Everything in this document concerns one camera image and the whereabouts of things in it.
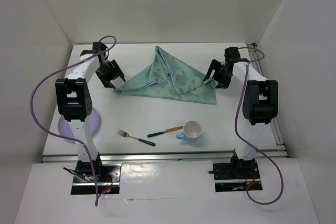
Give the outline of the green patterned cloth placemat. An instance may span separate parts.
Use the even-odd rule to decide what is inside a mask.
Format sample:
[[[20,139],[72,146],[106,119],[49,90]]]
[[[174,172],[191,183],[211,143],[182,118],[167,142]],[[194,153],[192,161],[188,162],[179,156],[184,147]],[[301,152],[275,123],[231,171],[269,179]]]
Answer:
[[[199,70],[156,46],[152,63],[115,93],[215,105],[214,79],[204,77]]]

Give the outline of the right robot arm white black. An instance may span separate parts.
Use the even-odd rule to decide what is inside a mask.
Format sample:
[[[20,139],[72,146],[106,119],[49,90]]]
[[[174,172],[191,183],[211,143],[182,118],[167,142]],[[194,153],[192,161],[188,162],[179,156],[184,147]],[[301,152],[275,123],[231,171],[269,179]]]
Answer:
[[[225,89],[233,76],[243,83],[234,119],[235,132],[243,144],[234,150],[229,172],[235,178],[242,178],[256,168],[257,148],[263,131],[278,114],[278,82],[265,78],[247,59],[238,58],[227,59],[224,63],[213,59],[204,80],[213,77],[218,82],[217,87]]]

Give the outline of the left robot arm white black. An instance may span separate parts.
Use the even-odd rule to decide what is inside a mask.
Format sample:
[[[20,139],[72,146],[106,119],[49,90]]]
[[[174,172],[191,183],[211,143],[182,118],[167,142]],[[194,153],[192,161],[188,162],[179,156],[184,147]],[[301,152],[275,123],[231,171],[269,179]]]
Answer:
[[[55,83],[58,112],[68,122],[77,144],[78,162],[76,174],[85,175],[91,181],[103,177],[100,154],[93,142],[89,116],[93,111],[88,82],[96,74],[105,88],[115,89],[111,83],[116,78],[125,80],[115,60],[108,60],[107,46],[94,42],[92,49],[80,54],[80,62],[74,70]]]

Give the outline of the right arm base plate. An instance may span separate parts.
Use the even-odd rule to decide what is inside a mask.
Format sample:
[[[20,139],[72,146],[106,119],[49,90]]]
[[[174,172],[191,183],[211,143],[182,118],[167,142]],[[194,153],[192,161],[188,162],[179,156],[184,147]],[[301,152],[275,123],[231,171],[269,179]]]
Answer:
[[[213,168],[208,172],[213,175],[215,191],[234,192],[249,190],[262,190],[261,176],[257,163],[251,168],[233,168],[230,163],[213,163]]]

